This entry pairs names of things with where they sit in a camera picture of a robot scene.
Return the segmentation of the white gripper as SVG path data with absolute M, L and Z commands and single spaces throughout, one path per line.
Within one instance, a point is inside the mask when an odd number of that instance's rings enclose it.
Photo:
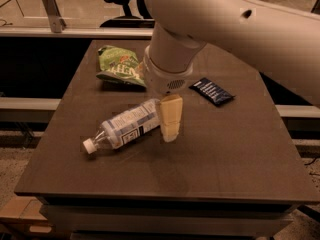
M 143 57 L 143 71 L 147 87 L 158 94 L 167 95 L 181 92 L 187 86 L 193 65 L 181 73 L 166 72 L 151 60 L 150 47 L 147 47 Z M 183 99 L 179 94 L 168 95 L 160 100 L 160 128 L 165 142 L 172 142 L 179 135 L 182 109 Z

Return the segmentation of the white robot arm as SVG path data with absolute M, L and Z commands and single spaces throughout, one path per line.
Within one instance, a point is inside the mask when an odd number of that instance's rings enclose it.
M 155 20 L 143 68 L 161 94 L 179 91 L 210 43 L 320 105 L 320 16 L 260 0 L 144 0 Z

